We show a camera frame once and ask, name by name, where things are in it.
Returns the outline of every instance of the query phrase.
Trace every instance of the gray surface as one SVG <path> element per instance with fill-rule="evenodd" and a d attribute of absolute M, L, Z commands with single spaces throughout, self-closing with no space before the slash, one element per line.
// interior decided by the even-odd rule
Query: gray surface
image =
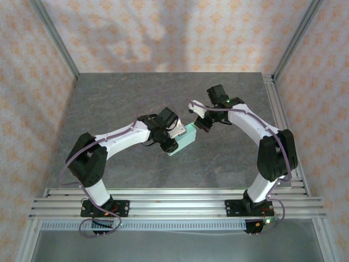
<path fill-rule="evenodd" d="M 188 113 L 185 98 L 209 105 L 206 89 L 218 84 L 275 125 L 260 73 L 81 74 L 47 187 L 58 187 L 58 173 L 81 134 L 104 134 L 130 124 L 147 94 L 168 94 L 188 124 L 195 116 Z M 139 115 L 158 114 L 166 106 L 171 107 L 165 98 L 150 95 Z M 198 130 L 196 141 L 171 157 L 159 145 L 127 148 L 108 160 L 103 180 L 107 188 L 249 187 L 257 174 L 257 150 L 236 126 L 216 124 L 208 134 Z M 67 171 L 64 181 L 73 180 Z"/>
<path fill-rule="evenodd" d="M 259 237 L 119 231 L 84 239 L 77 231 L 42 231 L 32 261 L 323 261 L 312 221 L 286 220 Z"/>

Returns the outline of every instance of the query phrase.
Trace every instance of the wall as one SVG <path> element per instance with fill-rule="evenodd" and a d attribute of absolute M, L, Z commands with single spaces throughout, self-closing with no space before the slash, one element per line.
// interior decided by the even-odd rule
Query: wall
<path fill-rule="evenodd" d="M 313 195 L 349 261 L 349 2 L 325 0 L 278 89 Z"/>
<path fill-rule="evenodd" d="M 29 1 L 0 1 L 0 17 L 0 261 L 13 261 L 75 83 Z"/>
<path fill-rule="evenodd" d="M 311 0 L 43 2 L 82 73 L 273 73 Z"/>

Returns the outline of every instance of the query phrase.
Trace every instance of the purple cable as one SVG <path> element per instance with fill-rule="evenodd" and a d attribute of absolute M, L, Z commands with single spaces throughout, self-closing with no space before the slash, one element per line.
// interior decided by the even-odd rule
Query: purple cable
<path fill-rule="evenodd" d="M 190 104 L 192 105 L 195 105 L 197 106 L 198 108 L 202 108 L 202 109 L 206 109 L 208 111 L 234 111 L 234 112 L 239 112 L 239 113 L 244 113 L 244 114 L 247 114 L 251 117 L 253 117 L 258 123 L 260 123 L 268 132 L 271 133 L 271 135 L 275 138 L 275 140 L 277 141 L 279 147 L 280 147 L 280 150 L 282 152 L 282 156 L 284 157 L 284 160 L 285 160 L 285 163 L 286 163 L 286 169 L 287 169 L 287 179 L 283 179 L 283 178 L 279 178 L 277 179 L 276 183 L 272 186 L 272 188 L 268 191 L 267 195 L 266 195 L 266 200 L 267 201 L 277 201 L 280 205 L 281 205 L 281 208 L 282 208 L 282 217 L 281 217 L 281 220 L 280 220 L 280 223 L 285 219 L 285 206 L 284 204 L 279 200 L 279 199 L 272 199 L 270 198 L 270 194 L 272 193 L 272 191 L 279 185 L 279 180 L 282 180 L 282 181 L 286 181 L 288 182 L 289 180 L 291 180 L 291 167 L 290 167 L 290 163 L 288 162 L 288 158 L 287 158 L 287 154 L 286 154 L 286 150 L 284 148 L 284 146 L 282 145 L 280 139 L 278 138 L 278 136 L 270 129 L 268 128 L 268 126 L 256 115 L 250 113 L 250 112 L 247 112 L 243 109 L 234 109 L 234 108 L 209 108 L 207 106 L 203 106 L 203 105 L 200 105 L 190 99 L 187 98 L 187 100 L 189 101 Z M 269 231 L 271 230 L 268 230 L 267 232 L 263 232 L 263 233 L 257 233 L 256 235 L 261 235 L 261 234 L 265 234 L 265 233 L 268 233 Z"/>
<path fill-rule="evenodd" d="M 58 178 L 57 178 L 57 181 L 58 181 L 58 184 L 59 184 L 60 187 L 69 187 L 69 186 L 71 186 L 71 185 L 73 185 L 73 184 L 78 184 L 79 187 L 83 190 L 83 192 L 84 192 L 85 195 L 87 196 L 87 198 L 91 201 L 91 203 L 92 203 L 97 209 L 99 209 L 100 211 L 102 211 L 102 212 L 104 212 L 104 213 L 108 213 L 108 214 L 110 214 L 110 215 L 112 215 L 112 216 L 115 216 L 116 218 L 119 219 L 119 224 L 118 224 L 115 228 L 113 228 L 112 230 L 110 230 L 109 232 L 103 233 L 104 236 L 109 235 L 109 234 L 111 234 L 111 233 L 114 233 L 114 232 L 120 227 L 121 222 L 122 222 L 120 216 L 118 216 L 117 214 L 115 214 L 115 213 L 113 213 L 113 212 L 111 212 L 111 211 L 102 209 L 100 206 L 98 206 L 98 205 L 93 201 L 93 199 L 90 197 L 90 195 L 89 195 L 88 192 L 86 191 L 85 187 L 84 187 L 80 182 L 62 183 L 62 177 L 63 177 L 63 174 L 64 174 L 65 170 L 68 168 L 68 166 L 71 164 L 71 162 L 73 162 L 80 154 L 84 153 L 86 150 L 90 149 L 91 147 L 93 147 L 93 146 L 96 145 L 96 144 L 99 144 L 99 143 L 104 142 L 104 141 L 108 141 L 108 139 L 117 138 L 117 137 L 119 137 L 119 136 L 121 136 L 121 135 L 124 135 L 124 134 L 127 134 L 128 132 L 130 132 L 130 131 L 134 128 L 134 126 L 135 126 L 135 124 L 136 124 L 136 122 L 137 122 L 137 116 L 138 116 L 138 112 L 139 112 L 140 107 L 143 105 L 143 102 L 144 102 L 149 96 L 151 96 L 151 95 L 156 95 L 156 96 L 161 95 L 161 96 L 165 97 L 165 98 L 171 103 L 171 105 L 173 106 L 173 109 L 174 109 L 175 114 L 178 115 L 178 114 L 177 114 L 177 109 L 176 109 L 174 103 L 172 102 L 172 100 L 170 99 L 170 97 L 169 97 L 166 93 L 164 93 L 164 92 L 152 92 L 152 93 L 148 94 L 147 96 L 144 96 L 144 97 L 141 99 L 141 101 L 139 102 L 139 105 L 138 105 L 138 107 L 137 107 L 137 109 L 136 109 L 136 117 L 135 117 L 136 119 L 135 119 L 134 122 L 131 124 L 131 127 L 130 127 L 130 128 L 128 128 L 127 130 L 122 131 L 122 132 L 120 132 L 120 133 L 118 133 L 118 134 L 107 136 L 107 138 L 99 139 L 99 140 L 97 140 L 97 141 L 95 141 L 95 142 L 93 142 L 93 143 L 91 143 L 91 144 L 85 146 L 84 148 L 80 149 L 79 151 L 77 151 L 77 152 L 66 162 L 66 164 L 64 165 L 64 167 L 62 167 L 62 169 L 61 169 L 61 171 L 60 171 L 60 173 L 59 173 L 59 175 L 58 175 Z M 88 238 L 88 239 L 92 239 L 92 238 L 95 238 L 95 237 L 99 237 L 99 234 L 97 234 L 97 235 L 92 235 L 92 236 L 83 234 L 82 231 L 81 231 L 81 227 L 82 227 L 83 223 L 86 222 L 86 221 L 109 222 L 109 220 L 105 220 L 105 219 L 94 219 L 94 218 L 87 218 L 87 219 L 85 219 L 84 221 L 82 221 L 82 222 L 80 223 L 80 226 L 79 226 L 79 233 L 80 233 L 81 236 L 83 236 L 83 237 L 85 237 L 85 238 Z"/>

